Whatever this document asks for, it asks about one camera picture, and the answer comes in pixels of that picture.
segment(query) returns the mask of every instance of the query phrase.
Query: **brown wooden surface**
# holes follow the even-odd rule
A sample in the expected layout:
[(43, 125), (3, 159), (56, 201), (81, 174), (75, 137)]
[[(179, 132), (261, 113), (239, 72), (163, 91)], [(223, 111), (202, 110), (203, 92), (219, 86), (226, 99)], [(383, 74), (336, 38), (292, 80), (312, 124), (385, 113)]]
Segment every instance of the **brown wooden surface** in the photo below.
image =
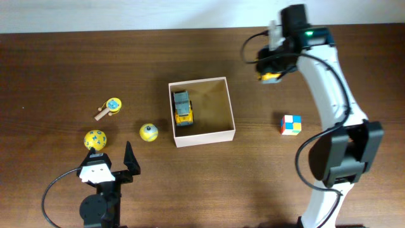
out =
[[(122, 164), (130, 141), (142, 174), (122, 187), (121, 223), (139, 227), (256, 227), (295, 222), (311, 190), (294, 170), (298, 146), (320, 131), (299, 73), (261, 85), (239, 48), (261, 28), (72, 32), (0, 35), (0, 227), (50, 227), (41, 196), (87, 153), (83, 137), (103, 130), (102, 150)], [(404, 25), (333, 26), (340, 63), (357, 102), (385, 136), (371, 172), (344, 202), (338, 224), (403, 227)], [(265, 44), (258, 38), (254, 53)], [(168, 83), (226, 76), (236, 124), (234, 141), (176, 148)], [(96, 122), (108, 98), (121, 112)], [(303, 131), (281, 136), (282, 115), (301, 115)], [(155, 142), (139, 127), (154, 123)], [(302, 168), (311, 178), (306, 153)], [(81, 227), (81, 201), (95, 190), (74, 175), (49, 192), (46, 209), (62, 227)]]

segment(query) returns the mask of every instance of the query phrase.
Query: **yellow toy truck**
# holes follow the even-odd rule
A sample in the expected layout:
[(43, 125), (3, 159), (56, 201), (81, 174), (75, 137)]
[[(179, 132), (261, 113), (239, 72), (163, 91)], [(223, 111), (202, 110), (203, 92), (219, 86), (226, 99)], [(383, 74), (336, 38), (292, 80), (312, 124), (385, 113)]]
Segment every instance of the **yellow toy truck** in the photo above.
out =
[(192, 114), (192, 103), (189, 99), (189, 92), (174, 92), (175, 120), (177, 126), (187, 126), (194, 123)]

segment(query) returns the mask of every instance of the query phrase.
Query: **rubik's cube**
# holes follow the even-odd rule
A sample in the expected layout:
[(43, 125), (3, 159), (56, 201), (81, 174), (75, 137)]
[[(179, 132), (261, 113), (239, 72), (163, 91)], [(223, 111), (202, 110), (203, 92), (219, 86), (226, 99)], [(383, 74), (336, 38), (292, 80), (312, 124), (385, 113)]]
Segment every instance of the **rubik's cube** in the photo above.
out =
[(285, 115), (281, 119), (281, 134), (296, 136), (301, 132), (301, 117), (294, 115)]

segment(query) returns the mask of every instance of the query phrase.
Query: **white cardboard box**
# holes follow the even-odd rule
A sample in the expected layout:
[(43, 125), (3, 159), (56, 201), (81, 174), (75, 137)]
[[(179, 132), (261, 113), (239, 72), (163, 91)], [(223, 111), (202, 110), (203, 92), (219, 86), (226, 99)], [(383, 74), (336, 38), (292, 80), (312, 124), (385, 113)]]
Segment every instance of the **white cardboard box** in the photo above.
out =
[[(177, 127), (172, 93), (184, 90), (189, 92), (194, 123)], [(169, 95), (173, 136), (178, 148), (234, 139), (234, 114), (226, 77), (169, 83)]]

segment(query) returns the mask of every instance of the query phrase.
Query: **small yellow ball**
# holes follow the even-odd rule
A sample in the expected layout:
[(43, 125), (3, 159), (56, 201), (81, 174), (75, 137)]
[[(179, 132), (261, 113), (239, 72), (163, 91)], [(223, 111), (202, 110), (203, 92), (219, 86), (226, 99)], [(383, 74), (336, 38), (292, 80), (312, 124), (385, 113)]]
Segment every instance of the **small yellow ball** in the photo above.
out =
[(139, 130), (140, 137), (147, 142), (154, 141), (158, 134), (158, 128), (151, 123), (144, 124)]
[(84, 146), (96, 151), (103, 149), (107, 143), (107, 136), (100, 130), (91, 130), (84, 136)]

